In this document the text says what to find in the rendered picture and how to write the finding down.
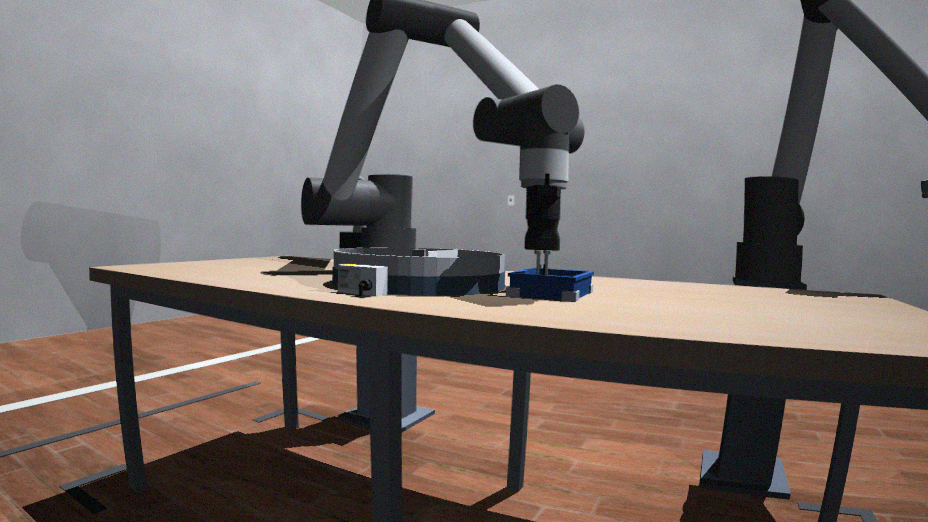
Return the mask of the blue open-top crate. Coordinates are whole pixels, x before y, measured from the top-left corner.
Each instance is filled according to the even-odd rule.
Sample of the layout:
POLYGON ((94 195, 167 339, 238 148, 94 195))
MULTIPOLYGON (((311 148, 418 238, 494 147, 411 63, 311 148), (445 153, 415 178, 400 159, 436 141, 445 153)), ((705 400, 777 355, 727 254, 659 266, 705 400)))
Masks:
POLYGON ((520 288, 519 297, 561 301, 562 291, 580 290, 579 298, 589 294, 592 275, 594 271, 563 269, 548 269, 548 275, 543 275, 543 268, 541 275, 536 268, 508 273, 510 287, 520 288))

